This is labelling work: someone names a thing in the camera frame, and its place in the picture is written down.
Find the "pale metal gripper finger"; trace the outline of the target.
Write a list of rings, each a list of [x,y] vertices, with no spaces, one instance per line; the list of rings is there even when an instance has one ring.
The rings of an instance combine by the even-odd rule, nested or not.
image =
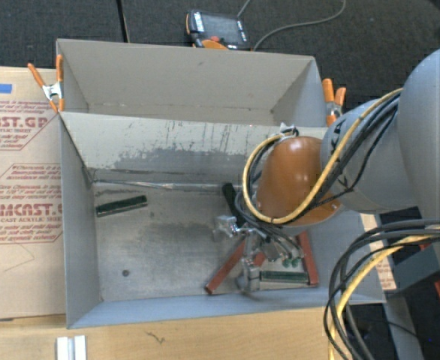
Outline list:
[[[260,289],[260,267],[250,259],[242,258],[241,272],[237,276],[236,283],[240,291],[244,293],[256,292]]]
[[[223,239],[237,237],[240,234],[235,216],[221,215],[214,220],[214,229],[212,238],[214,242],[220,242]]]

